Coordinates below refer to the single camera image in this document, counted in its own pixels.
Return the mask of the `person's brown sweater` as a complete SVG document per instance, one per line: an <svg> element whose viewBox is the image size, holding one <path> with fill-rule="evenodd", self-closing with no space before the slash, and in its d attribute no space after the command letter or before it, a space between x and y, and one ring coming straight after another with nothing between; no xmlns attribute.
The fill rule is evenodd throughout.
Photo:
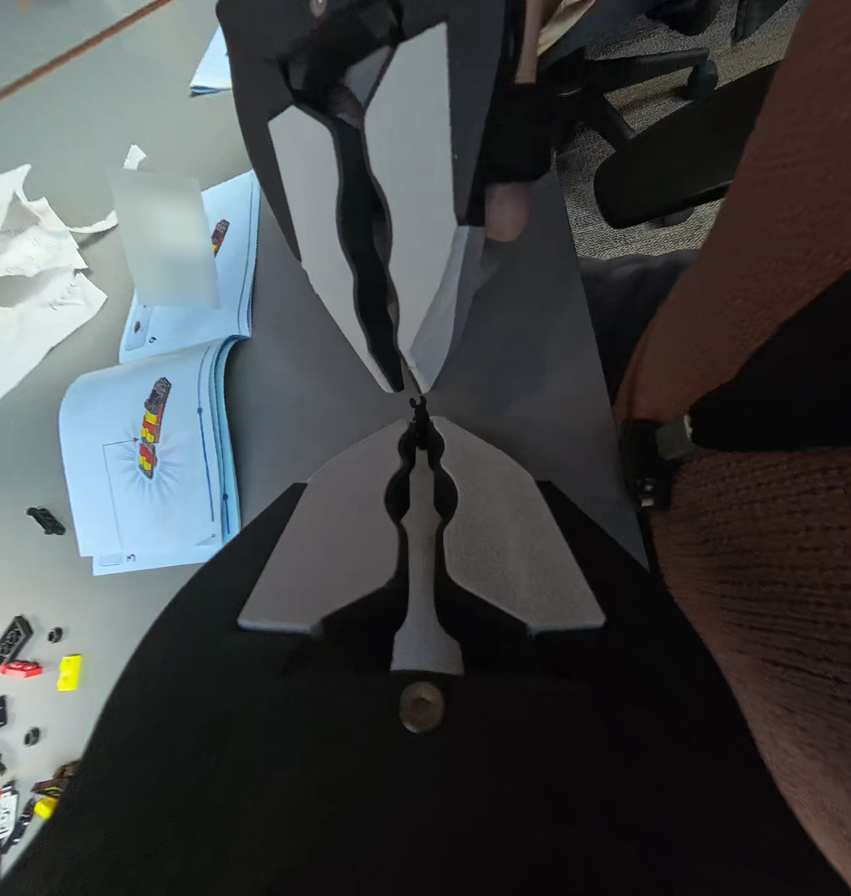
<svg viewBox="0 0 851 896"><path fill-rule="evenodd" d="M699 454L651 531L778 789L851 889L851 451Z"/></svg>

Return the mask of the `black office chair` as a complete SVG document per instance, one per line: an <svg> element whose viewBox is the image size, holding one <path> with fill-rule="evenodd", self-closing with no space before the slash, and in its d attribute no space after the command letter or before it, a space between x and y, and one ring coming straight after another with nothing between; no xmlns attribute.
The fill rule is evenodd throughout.
<svg viewBox="0 0 851 896"><path fill-rule="evenodd" d="M723 1L666 1L650 6L644 16L660 22L679 34L692 37L706 31L718 15ZM739 1L731 31L731 44L752 37L782 9L788 1Z"/></svg>
<svg viewBox="0 0 851 896"><path fill-rule="evenodd" d="M727 193L778 66L768 64L719 87L707 49L599 60L578 50L545 67L538 84L550 102L554 150L570 148L577 125L612 148L593 178L606 224L615 230L646 223L671 227ZM687 104L641 132L607 98L685 70Z"/></svg>

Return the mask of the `person's right forearm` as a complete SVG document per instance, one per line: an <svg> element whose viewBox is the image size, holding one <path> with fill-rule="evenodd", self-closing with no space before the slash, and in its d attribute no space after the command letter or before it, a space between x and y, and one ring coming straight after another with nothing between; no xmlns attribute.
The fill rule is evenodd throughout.
<svg viewBox="0 0 851 896"><path fill-rule="evenodd" d="M851 1L816 1L697 262L627 367L616 422L683 414L850 269Z"/></svg>

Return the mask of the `light blue leaflet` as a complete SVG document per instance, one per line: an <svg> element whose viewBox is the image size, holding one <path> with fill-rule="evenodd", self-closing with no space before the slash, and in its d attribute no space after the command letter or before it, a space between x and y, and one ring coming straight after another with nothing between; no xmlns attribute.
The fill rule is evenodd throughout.
<svg viewBox="0 0 851 896"><path fill-rule="evenodd" d="M190 97L216 95L232 90L230 59L222 28L217 28L196 67L189 86Z"/></svg>

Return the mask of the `torn white paper strip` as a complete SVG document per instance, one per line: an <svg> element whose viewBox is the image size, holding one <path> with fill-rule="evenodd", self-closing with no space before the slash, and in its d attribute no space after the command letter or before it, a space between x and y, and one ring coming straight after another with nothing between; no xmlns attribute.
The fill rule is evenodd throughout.
<svg viewBox="0 0 851 896"><path fill-rule="evenodd" d="M141 163L147 159L147 154L141 148L132 144L126 153L126 157L116 172L135 172L140 168ZM105 233L113 230L118 225L118 214L112 209L105 218L98 220L91 225L82 227L68 227L66 230L75 237L90 237L97 234Z"/></svg>

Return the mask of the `black toy brick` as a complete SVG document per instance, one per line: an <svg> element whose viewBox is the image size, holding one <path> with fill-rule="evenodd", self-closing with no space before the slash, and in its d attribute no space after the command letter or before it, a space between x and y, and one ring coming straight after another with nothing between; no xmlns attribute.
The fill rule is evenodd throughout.
<svg viewBox="0 0 851 896"><path fill-rule="evenodd" d="M33 629L28 619L16 615L0 635L0 667L16 661L32 635Z"/></svg>

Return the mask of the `heap of small toy bricks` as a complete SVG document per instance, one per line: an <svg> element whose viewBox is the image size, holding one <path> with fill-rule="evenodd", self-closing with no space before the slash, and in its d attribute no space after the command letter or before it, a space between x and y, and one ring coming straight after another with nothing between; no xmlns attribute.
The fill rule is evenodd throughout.
<svg viewBox="0 0 851 896"><path fill-rule="evenodd" d="M24 803L12 781L0 789L0 877L2 858L21 842L34 819L51 818L80 765L75 760L59 766L52 778L32 786Z"/></svg>

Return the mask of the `person's right hand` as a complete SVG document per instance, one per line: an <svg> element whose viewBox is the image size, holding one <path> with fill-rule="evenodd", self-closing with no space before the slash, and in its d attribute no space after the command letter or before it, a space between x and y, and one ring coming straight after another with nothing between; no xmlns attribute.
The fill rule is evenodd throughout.
<svg viewBox="0 0 851 896"><path fill-rule="evenodd" d="M530 218L532 185L501 183L487 185L485 192L486 240L511 243L527 228Z"/></svg>

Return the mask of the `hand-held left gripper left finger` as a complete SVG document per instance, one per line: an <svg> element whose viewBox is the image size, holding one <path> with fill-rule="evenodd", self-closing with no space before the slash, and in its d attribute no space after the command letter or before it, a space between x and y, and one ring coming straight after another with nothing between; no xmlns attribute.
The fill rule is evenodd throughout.
<svg viewBox="0 0 851 896"><path fill-rule="evenodd" d="M238 615L252 632L315 633L326 619L392 583L406 590L407 540L389 510L401 476L396 420L352 444L309 477Z"/></svg>

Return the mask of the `grey desk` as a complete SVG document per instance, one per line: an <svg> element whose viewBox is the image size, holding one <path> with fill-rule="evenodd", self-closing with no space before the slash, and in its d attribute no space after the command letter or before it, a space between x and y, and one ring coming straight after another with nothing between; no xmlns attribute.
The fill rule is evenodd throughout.
<svg viewBox="0 0 851 896"><path fill-rule="evenodd" d="M0 1L0 97L165 5L152 1Z"/></svg>
<svg viewBox="0 0 851 896"><path fill-rule="evenodd" d="M252 166L233 102L188 97L188 75L214 25L212 2L171 2L52 71L0 97L0 169L30 162L32 194L77 218L106 210L103 167L138 140L153 170L192 175L207 186ZM254 334L227 364L227 403L242 519L250 537L277 521L266 507L333 454L406 415L364 371L303 273L266 197L260 211L252 298ZM276 720L232 722L263 707L260 674L276 671L287 644L239 633L223 645L201 625L224 609L213 579L189 602L164 599L190 566L94 579L73 534L39 534L23 516L47 506L72 525L59 459L57 413L77 374L111 362L125 320L129 283L121 239L89 237L92 279L110 307L78 330L0 402L0 626L12 612L41 610L71 626L89 660L87 694L53 721L38 769L78 749L84 709L103 691L161 609L151 637L127 664L85 749L112 746L117 766L84 776L44 832L17 847L0 885L5 894L265 894L276 892L275 846L249 837L287 833L289 817L264 797L274 769L267 743ZM640 563L637 521L623 496L611 411L590 330L563 194L550 176L537 189L529 229L500 252L500 272L476 296L461 354L429 406L497 440L539 479L551 480ZM131 708L121 699L143 687Z"/></svg>

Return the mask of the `crumpled white paper bag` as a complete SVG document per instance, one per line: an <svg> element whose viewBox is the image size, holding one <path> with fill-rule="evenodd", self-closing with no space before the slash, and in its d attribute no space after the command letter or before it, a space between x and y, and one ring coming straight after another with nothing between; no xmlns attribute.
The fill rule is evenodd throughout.
<svg viewBox="0 0 851 896"><path fill-rule="evenodd" d="M24 191L30 164L0 173L0 399L65 338L95 317L106 294L86 276L77 237L112 230L106 218L68 227Z"/></svg>

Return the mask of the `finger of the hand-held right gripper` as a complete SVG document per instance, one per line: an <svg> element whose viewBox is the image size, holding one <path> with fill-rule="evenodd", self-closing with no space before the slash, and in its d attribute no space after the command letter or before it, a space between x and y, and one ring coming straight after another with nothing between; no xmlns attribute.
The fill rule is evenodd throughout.
<svg viewBox="0 0 851 896"><path fill-rule="evenodd" d="M483 281L484 230L454 210L447 26L393 51L364 112L368 167L389 227L397 346L421 393L459 345Z"/></svg>
<svg viewBox="0 0 851 896"><path fill-rule="evenodd" d="M386 392L405 387L376 195L362 135L342 120L289 106L269 124L286 204L308 280L349 345Z"/></svg>

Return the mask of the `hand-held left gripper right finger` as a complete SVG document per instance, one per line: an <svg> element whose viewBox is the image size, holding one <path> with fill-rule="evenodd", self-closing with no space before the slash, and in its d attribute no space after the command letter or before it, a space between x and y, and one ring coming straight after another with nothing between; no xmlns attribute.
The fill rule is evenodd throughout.
<svg viewBox="0 0 851 896"><path fill-rule="evenodd" d="M451 420L432 425L456 498L443 533L451 581L530 634L603 627L606 615L532 476Z"/></svg>

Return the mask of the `open blue instruction booklet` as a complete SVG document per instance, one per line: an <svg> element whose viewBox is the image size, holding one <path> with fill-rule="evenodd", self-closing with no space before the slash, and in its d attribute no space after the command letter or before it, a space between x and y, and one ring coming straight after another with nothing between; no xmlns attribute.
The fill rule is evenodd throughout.
<svg viewBox="0 0 851 896"><path fill-rule="evenodd" d="M225 374L252 334L261 199L252 170L203 191L219 307L156 308L133 295L118 364L63 397L63 471L94 575L203 564L241 530Z"/></svg>

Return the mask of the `person's grey trousers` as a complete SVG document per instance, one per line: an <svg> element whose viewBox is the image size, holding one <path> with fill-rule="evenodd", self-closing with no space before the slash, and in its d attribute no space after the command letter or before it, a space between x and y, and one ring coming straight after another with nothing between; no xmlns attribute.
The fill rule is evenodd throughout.
<svg viewBox="0 0 851 896"><path fill-rule="evenodd" d="M644 331L699 254L698 250L678 250L579 260L611 404Z"/></svg>

